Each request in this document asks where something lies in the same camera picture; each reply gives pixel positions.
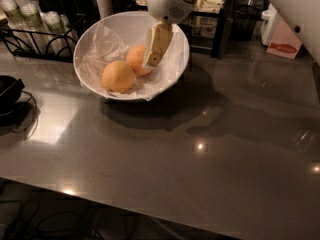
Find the glossy table surface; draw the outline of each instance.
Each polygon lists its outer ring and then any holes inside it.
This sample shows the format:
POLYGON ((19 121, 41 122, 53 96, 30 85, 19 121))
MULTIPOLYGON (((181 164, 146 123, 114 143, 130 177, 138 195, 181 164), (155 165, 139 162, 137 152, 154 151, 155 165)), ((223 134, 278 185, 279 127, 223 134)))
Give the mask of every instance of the glossy table surface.
POLYGON ((312 58, 229 43, 191 54, 150 102, 103 100, 73 65, 13 57, 37 101, 0 127, 0 177, 241 239, 319 239, 320 109, 312 58))

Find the spice rack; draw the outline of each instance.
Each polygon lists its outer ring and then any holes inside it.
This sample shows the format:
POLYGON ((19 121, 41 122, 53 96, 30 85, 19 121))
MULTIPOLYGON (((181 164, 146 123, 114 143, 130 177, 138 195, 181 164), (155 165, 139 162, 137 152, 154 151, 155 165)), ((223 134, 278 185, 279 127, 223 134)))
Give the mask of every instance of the spice rack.
POLYGON ((84 29, 84 19, 85 15, 77 14, 76 20, 64 34, 11 29, 7 23, 4 23, 0 26, 0 38, 13 56, 72 62, 74 47, 77 43, 73 33, 76 32, 80 36, 84 29), (39 49, 37 38, 35 38, 37 35, 48 40, 45 52, 39 49), (60 50, 53 51, 54 42, 63 44, 60 50))

